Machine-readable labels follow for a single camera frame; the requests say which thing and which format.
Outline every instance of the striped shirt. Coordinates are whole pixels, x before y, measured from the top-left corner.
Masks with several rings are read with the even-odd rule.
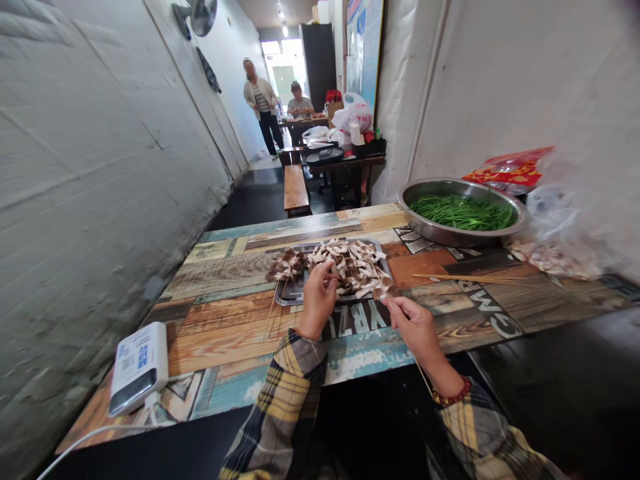
[[[269,108],[269,102],[262,94],[257,85],[253,86],[253,96],[255,97],[255,102],[258,104],[258,110],[262,112],[271,111]]]

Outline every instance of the woman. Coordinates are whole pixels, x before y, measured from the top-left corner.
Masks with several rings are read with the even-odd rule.
[[[302,87],[298,82],[291,84],[291,93],[293,98],[287,107],[287,113],[293,118],[310,117],[315,112],[311,100],[302,96]],[[302,134],[308,130],[308,127],[294,127],[291,129],[291,142],[294,146],[301,144]]]
[[[267,144],[267,150],[274,158],[277,158],[273,140],[275,139],[280,150],[285,147],[282,141],[282,133],[278,127],[278,118],[275,116],[275,105],[278,103],[278,98],[275,96],[275,92],[269,82],[258,78],[255,74],[255,67],[251,60],[245,59],[243,64],[245,72],[247,72],[245,100],[255,112],[255,117],[260,124],[260,130],[262,130],[262,136]]]

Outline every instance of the person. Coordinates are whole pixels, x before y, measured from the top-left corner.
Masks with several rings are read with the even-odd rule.
[[[255,72],[255,66],[250,59],[245,59],[243,66],[247,73],[247,82],[245,83],[244,91],[245,100],[253,109],[255,117],[260,124],[260,130],[262,130],[262,136],[267,144],[267,150],[271,156],[277,158],[275,147],[273,146],[273,140],[276,141],[280,150],[285,147],[275,112],[275,106],[278,103],[278,98],[276,97],[271,84],[258,77]]]
[[[304,476],[327,368],[327,352],[317,340],[337,299],[337,275],[329,273],[332,266],[329,260],[310,273],[300,323],[282,338],[249,418],[225,458],[220,479]],[[471,478],[567,478],[530,448],[482,387],[449,364],[438,343],[433,315],[426,308],[404,297],[383,303],[391,314],[391,326],[426,372],[452,450]]]
[[[293,98],[289,101],[287,113],[293,118],[308,117],[315,112],[311,100],[302,96],[302,87],[298,82],[291,84],[291,93]]]
[[[291,93],[293,98],[287,106],[287,113],[293,118],[308,117],[315,112],[311,100],[302,96],[302,87],[298,82],[291,84]],[[307,127],[293,127],[291,129],[291,142],[294,145],[300,145],[302,134],[306,132]]]

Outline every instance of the green vegetable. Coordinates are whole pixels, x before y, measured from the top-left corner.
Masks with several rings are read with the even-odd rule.
[[[422,197],[409,208],[427,220],[462,230],[502,230],[517,220],[508,205],[495,205],[484,199],[460,195]]]

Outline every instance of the hand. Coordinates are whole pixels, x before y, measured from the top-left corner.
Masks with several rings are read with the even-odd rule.
[[[452,397],[465,386],[464,379],[449,364],[440,348],[433,314],[405,297],[384,299],[391,314],[391,326],[400,331],[402,340],[425,370],[440,395]]]
[[[304,310],[298,325],[298,334],[310,340],[318,340],[338,298],[338,275],[329,273],[333,260],[316,265],[305,284]]]

